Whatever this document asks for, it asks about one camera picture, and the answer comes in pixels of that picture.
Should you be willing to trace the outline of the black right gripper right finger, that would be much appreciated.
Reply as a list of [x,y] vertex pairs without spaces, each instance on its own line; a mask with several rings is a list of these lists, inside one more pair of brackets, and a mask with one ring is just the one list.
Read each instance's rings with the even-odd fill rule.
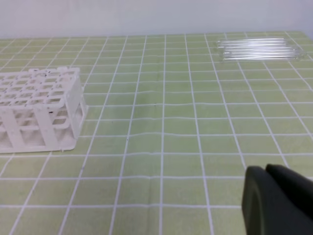
[[313,182],[311,180],[278,164],[268,164],[266,172],[295,206],[306,215],[313,214]]

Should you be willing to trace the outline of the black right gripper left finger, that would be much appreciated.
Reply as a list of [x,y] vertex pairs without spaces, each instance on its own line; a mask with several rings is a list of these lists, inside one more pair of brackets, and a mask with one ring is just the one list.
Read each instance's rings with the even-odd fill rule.
[[313,233],[313,215],[306,215],[295,206],[266,172],[266,168],[247,168],[242,212],[248,235]]

